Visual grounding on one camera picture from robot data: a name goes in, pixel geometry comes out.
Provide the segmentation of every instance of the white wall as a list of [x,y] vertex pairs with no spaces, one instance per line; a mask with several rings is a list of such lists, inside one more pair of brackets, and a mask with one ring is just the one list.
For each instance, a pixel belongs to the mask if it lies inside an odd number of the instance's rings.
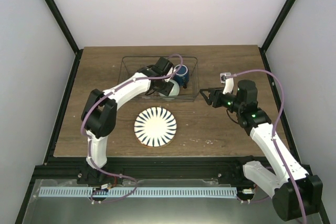
[[12,224],[43,162],[74,53],[44,0],[0,6],[0,217]]
[[55,0],[79,47],[262,45],[285,0]]
[[331,223],[336,223],[335,18],[335,0],[297,0],[267,52],[284,85],[300,157],[323,181]]

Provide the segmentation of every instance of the wooden tabletop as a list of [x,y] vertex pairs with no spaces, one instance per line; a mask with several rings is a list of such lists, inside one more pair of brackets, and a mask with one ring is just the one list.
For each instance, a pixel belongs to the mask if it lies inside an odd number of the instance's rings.
[[[121,60],[124,56],[168,56],[173,53],[194,56],[198,59],[200,88],[220,87],[221,72],[238,73],[248,69],[264,68],[258,47],[253,45],[86,47],[80,60],[55,156],[87,155],[87,139],[80,134],[80,116],[91,90],[105,90],[117,85]],[[235,78],[235,84],[241,79],[250,79],[256,83],[259,107],[274,121],[278,111],[266,75],[251,73]],[[173,141],[164,147],[144,147],[134,134],[135,118],[140,112],[153,106],[168,109],[176,118],[176,135]],[[288,146],[281,123],[277,127],[277,132]],[[126,103],[118,110],[117,124],[108,140],[107,155],[263,156],[263,153],[239,125],[230,121],[224,108],[215,109],[208,106],[198,95],[194,102]]]

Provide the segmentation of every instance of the blue cup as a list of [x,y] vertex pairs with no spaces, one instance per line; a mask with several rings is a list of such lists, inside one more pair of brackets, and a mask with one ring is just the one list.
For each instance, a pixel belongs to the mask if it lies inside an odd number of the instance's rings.
[[[180,65],[175,66],[174,71],[176,71],[179,66]],[[184,89],[187,88],[187,84],[189,82],[189,69],[186,65],[182,65],[179,71],[174,75],[174,81],[176,81],[179,86],[182,86]]]

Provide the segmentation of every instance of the clear plastic bin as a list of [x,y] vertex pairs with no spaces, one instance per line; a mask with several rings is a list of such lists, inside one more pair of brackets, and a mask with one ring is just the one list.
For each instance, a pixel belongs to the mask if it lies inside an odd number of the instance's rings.
[[[142,67],[153,65],[157,62],[160,56],[125,56],[122,58],[118,84],[130,78],[134,73]],[[169,59],[175,66],[180,64],[179,58]],[[199,93],[198,85],[198,64],[197,58],[183,56],[183,64],[189,69],[189,82],[187,88],[180,87],[180,92],[177,96],[162,97],[157,92],[151,95],[140,94],[132,99],[132,101],[175,101],[175,102],[192,102]]]

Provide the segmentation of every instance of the black and white patterned plate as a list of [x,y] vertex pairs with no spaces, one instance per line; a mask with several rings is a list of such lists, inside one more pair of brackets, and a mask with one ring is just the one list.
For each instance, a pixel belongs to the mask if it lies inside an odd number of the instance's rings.
[[162,147],[173,139],[176,133],[176,120],[168,110],[152,107],[138,115],[134,132],[144,146]]

